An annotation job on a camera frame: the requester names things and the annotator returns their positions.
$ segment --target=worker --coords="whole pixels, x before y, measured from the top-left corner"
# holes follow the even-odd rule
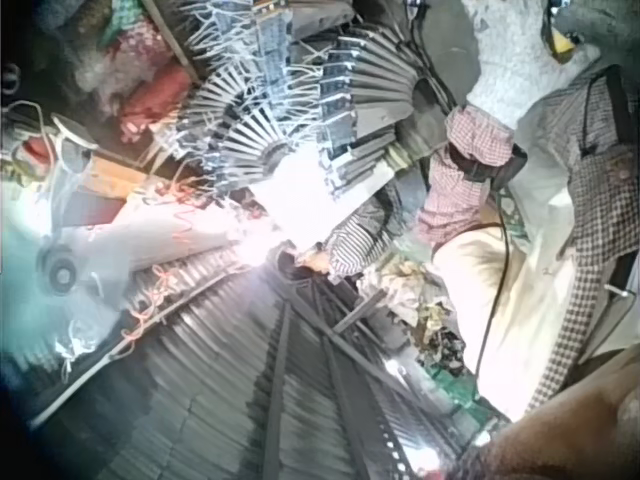
[[[448,144],[430,160],[430,190],[416,229],[433,249],[480,394],[517,420],[563,386],[592,325],[606,264],[640,243],[637,129],[630,114],[638,89],[615,68],[574,82],[598,49],[583,45],[568,63],[558,63],[541,38],[538,0],[463,3],[481,74],[467,105],[446,120]],[[569,183],[545,205],[527,255],[503,237],[498,216],[480,212],[492,180],[517,151],[519,120],[545,97],[548,149]],[[321,252],[330,273],[345,263],[366,267],[388,243],[383,228],[360,222],[361,213],[340,225]],[[638,340],[625,341],[622,347]]]

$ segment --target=hand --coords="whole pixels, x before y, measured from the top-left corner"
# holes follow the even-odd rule
[[[568,86],[600,52],[584,45],[565,65],[542,40],[543,0],[462,0],[480,52],[480,78],[470,104],[515,129],[529,108]]]

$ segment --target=beige pants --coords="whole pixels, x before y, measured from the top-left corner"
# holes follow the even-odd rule
[[[565,238],[559,231],[557,238],[537,239],[528,256],[510,247],[508,275],[491,325],[478,388],[514,421],[526,411],[565,316],[574,268],[570,258],[558,262],[555,257]],[[478,373],[480,346],[504,260],[499,227],[463,233],[434,255],[466,343],[465,364],[474,373]]]

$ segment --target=metal rod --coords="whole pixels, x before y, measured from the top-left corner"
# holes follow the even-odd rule
[[[326,335],[329,340],[331,340],[336,345],[336,347],[338,347],[345,355],[347,355],[354,362],[360,365],[369,375],[377,378],[380,382],[393,389],[393,391],[395,391],[402,398],[411,402],[412,405],[414,405],[420,411],[424,412],[426,415],[429,415],[430,418],[444,418],[446,416],[429,398],[416,397],[409,390],[402,387],[399,384],[398,380],[396,380],[390,373],[380,370],[371,362],[369,362],[369,360],[363,357],[355,348],[353,348],[342,337],[340,337],[340,335],[331,330],[331,328],[329,328],[327,324],[320,317],[318,317],[313,308],[311,308],[298,296],[291,285],[287,284],[277,271],[272,269],[272,272],[273,273],[270,275],[271,278],[268,281],[270,281],[270,284],[275,290],[279,291],[284,298],[288,299],[291,302],[291,306],[294,310],[297,310],[298,313],[300,313],[303,320]]]
[[[345,331],[353,323],[368,315],[375,308],[378,302],[382,300],[386,295],[387,292],[385,290],[376,290],[373,295],[371,295],[369,298],[366,298],[362,303],[360,303],[360,305],[356,306],[356,308],[354,308],[351,313],[349,313],[335,327],[333,327],[333,331],[338,334]]]
[[[348,314],[351,309],[339,298],[335,293],[328,288],[324,282],[318,282],[320,289],[338,306],[340,310],[342,310],[345,314]]]
[[[211,280],[209,280],[204,285],[202,285],[202,286],[196,288],[195,290],[193,290],[192,292],[190,292],[186,297],[184,297],[184,298],[178,300],[177,302],[171,304],[169,307],[165,308],[164,310],[162,310],[157,315],[154,315],[152,318],[150,318],[145,323],[144,327],[142,327],[142,328],[144,328],[143,335],[151,327],[153,327],[154,325],[156,325],[160,321],[162,321],[162,319],[165,318],[167,315],[173,313],[175,310],[180,308],[185,303],[191,301],[194,297],[196,297],[197,295],[200,295],[205,290],[213,287],[216,283],[220,282],[220,280],[222,280],[222,279],[224,279],[224,278],[226,278],[229,275],[232,275],[234,273],[236,273],[236,272],[233,272],[233,271],[232,272],[226,272],[225,271],[225,272],[221,273],[220,275],[218,275],[218,276],[212,278]],[[117,360],[118,359],[118,354],[120,352],[122,352],[126,347],[128,347],[132,342],[133,342],[133,340],[125,338],[120,343],[118,343],[115,347],[113,347],[105,356],[103,356],[100,360],[98,360],[95,365],[93,365],[89,370],[87,370],[83,375],[81,375],[75,382],[73,382],[71,385],[69,385],[69,387],[64,392],[62,392],[62,394],[58,398],[56,398],[51,403],[51,405],[49,405],[42,412],[40,412],[38,415],[36,415],[34,418],[32,418],[29,421],[29,428],[31,430],[36,430],[37,428],[41,427],[47,420],[49,420],[49,418],[62,405],[65,404],[65,402],[67,400],[69,400],[69,398],[71,398],[71,396],[74,393],[76,393],[78,391],[78,389],[80,389],[80,387],[82,387],[82,385],[87,383],[87,381],[89,381],[89,379],[91,379],[103,367],[109,365],[114,360]]]
[[[333,293],[329,288],[327,288],[327,286],[324,283],[322,283],[322,282],[314,282],[313,285],[320,287],[322,292],[325,293],[331,300],[333,300],[333,302],[338,306],[338,308],[340,310],[342,310],[346,314],[349,313],[349,307],[347,307],[344,304],[344,302],[342,300],[340,300],[335,293]],[[320,301],[318,301],[318,306],[320,307],[320,318],[323,318],[324,317],[324,312],[322,310],[322,303],[320,303]],[[361,322],[358,322],[358,323],[356,323],[356,328],[358,330],[362,331],[362,333],[364,333],[364,335],[369,340],[371,340],[376,345],[376,347],[378,347],[381,351],[383,351],[383,352],[386,351],[385,346],[378,339],[376,334],[371,331],[371,329],[369,327],[367,327],[366,325],[362,324]]]
[[[280,477],[280,421],[282,419],[282,392],[284,389],[284,370],[287,364],[289,349],[289,330],[291,327],[291,304],[285,303],[282,330],[278,341],[278,353],[273,372],[271,386],[271,401],[269,403],[269,417],[265,436],[264,460],[262,464],[262,479],[277,480]]]
[[[333,346],[327,337],[322,338],[322,346],[327,356],[327,362],[329,364],[329,375],[331,377],[331,383],[336,392],[336,398],[338,399],[338,406],[340,408],[340,414],[343,420],[345,433],[349,440],[349,448],[351,455],[355,463],[356,473],[359,480],[369,480],[369,468],[365,461],[364,452],[362,450],[362,442],[358,436],[358,430],[355,425],[355,419],[351,410],[351,405],[347,399],[347,395],[344,389],[344,383],[340,376],[340,369],[336,363],[335,354],[333,353]]]

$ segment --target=red cloth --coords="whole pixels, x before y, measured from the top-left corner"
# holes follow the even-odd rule
[[[473,155],[487,165],[501,166],[511,158],[513,131],[482,110],[468,106],[454,110],[446,121],[447,137],[465,156]],[[416,228],[432,246],[447,243],[480,223],[480,207],[489,185],[463,179],[446,148],[431,157],[431,190],[418,214]]]
[[[153,80],[139,86],[120,113],[122,141],[137,142],[149,124],[167,116],[187,95],[191,78],[177,62],[156,72]]]

